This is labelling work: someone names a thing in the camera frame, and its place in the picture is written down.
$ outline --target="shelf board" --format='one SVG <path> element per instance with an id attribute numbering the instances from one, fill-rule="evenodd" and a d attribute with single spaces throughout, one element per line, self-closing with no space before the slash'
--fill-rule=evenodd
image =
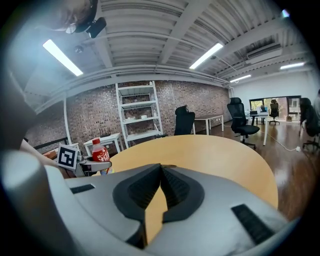
<path id="1" fill-rule="evenodd" d="M 160 135 L 160 134 L 161 132 L 158 130 L 147 130 L 144 132 L 128 135 L 127 141 L 130 142 L 130 141 L 134 141 L 134 140 L 138 140 L 138 139 L 142 139 L 150 136 Z"/>
<path id="2" fill-rule="evenodd" d="M 135 96 L 135 95 L 146 95 L 153 92 L 153 85 L 138 85 L 138 86 L 127 86 L 120 87 L 118 91 L 122 97 Z"/>
<path id="3" fill-rule="evenodd" d="M 125 125 L 127 125 L 127 124 L 132 124 L 132 123 L 138 123 L 138 122 L 143 122 L 143 121 L 158 119 L 158 118 L 159 118 L 159 117 L 157 117 L 157 116 L 152 116 L 152 117 L 140 118 L 140 119 L 134 119 L 134 120 L 125 120 L 125 121 L 123 121 L 123 123 L 124 123 Z"/>
<path id="4" fill-rule="evenodd" d="M 137 108 L 147 108 L 147 107 L 151 107 L 151 105 L 155 104 L 155 103 L 156 103 L 155 100 L 140 101 L 140 102 L 121 104 L 120 107 L 122 107 L 124 110 L 137 109 Z"/>

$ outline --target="ceiling light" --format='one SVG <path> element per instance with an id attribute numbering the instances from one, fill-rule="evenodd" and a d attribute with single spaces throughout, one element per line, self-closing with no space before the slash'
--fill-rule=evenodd
<path id="1" fill-rule="evenodd" d="M 234 80 L 231 80 L 230 83 L 233 83 L 233 82 L 236 82 L 236 81 L 239 81 L 239 80 L 242 80 L 242 79 L 245 79 L 245 78 L 250 78 L 251 75 L 248 74 L 248 75 L 245 75 L 243 77 L 240 77 L 240 78 L 237 78 L 237 79 L 234 79 Z"/>
<path id="2" fill-rule="evenodd" d="M 77 77 L 83 74 L 83 72 L 70 59 L 68 59 L 68 57 L 51 39 L 46 41 L 42 46 Z"/>
<path id="3" fill-rule="evenodd" d="M 285 66 L 281 66 L 280 69 L 285 70 L 285 69 L 290 69 L 290 68 L 295 68 L 295 67 L 301 67 L 304 64 L 305 64 L 304 62 L 300 62 L 300 63 L 296 63 L 296 64 L 285 65 Z"/>
<path id="4" fill-rule="evenodd" d="M 219 51 L 222 47 L 224 47 L 221 43 L 217 43 L 212 47 L 210 50 L 208 50 L 203 56 L 201 56 L 195 63 L 192 64 L 190 69 L 194 70 L 196 69 L 202 62 L 204 62 L 206 59 L 210 58 L 214 53 Z"/>
<path id="5" fill-rule="evenodd" d="M 288 12 L 286 9 L 283 9 L 283 10 L 282 10 L 282 16 L 283 16 L 284 18 L 286 18 L 286 17 L 289 17 L 290 14 L 289 14 L 289 12 Z"/>

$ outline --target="red bottle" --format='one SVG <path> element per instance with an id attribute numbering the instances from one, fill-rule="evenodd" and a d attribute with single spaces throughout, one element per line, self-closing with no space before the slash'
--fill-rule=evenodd
<path id="1" fill-rule="evenodd" d="M 92 148 L 92 158 L 93 161 L 97 162 L 104 162 L 110 161 L 110 156 L 108 150 L 100 144 L 99 138 L 94 138 L 92 140 L 93 148 Z M 105 170 L 101 170 L 101 175 L 106 175 L 108 172 L 111 171 L 111 167 Z"/>

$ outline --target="ceiling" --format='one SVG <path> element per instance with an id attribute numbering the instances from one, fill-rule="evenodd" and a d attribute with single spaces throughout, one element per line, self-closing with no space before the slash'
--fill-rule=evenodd
<path id="1" fill-rule="evenodd" d="M 100 0 L 96 18 L 107 23 L 87 33 L 40 29 L 30 37 L 36 68 L 25 87 L 34 109 L 103 85 L 141 80 L 182 80 L 228 86 L 242 74 L 279 72 L 283 63 L 312 62 L 300 33 L 269 0 Z M 42 44 L 54 43 L 83 72 L 75 77 Z M 196 70 L 189 67 L 216 43 L 224 47 Z M 279 43 L 281 56 L 247 64 L 247 53 Z M 77 53 L 75 47 L 83 47 Z"/>

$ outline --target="blue light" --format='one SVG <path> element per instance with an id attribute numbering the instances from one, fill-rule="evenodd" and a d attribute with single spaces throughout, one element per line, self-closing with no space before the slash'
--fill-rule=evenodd
<path id="1" fill-rule="evenodd" d="M 287 12 L 286 9 L 284 9 L 284 10 L 282 11 L 282 15 L 283 15 L 284 18 L 290 16 L 289 12 Z"/>

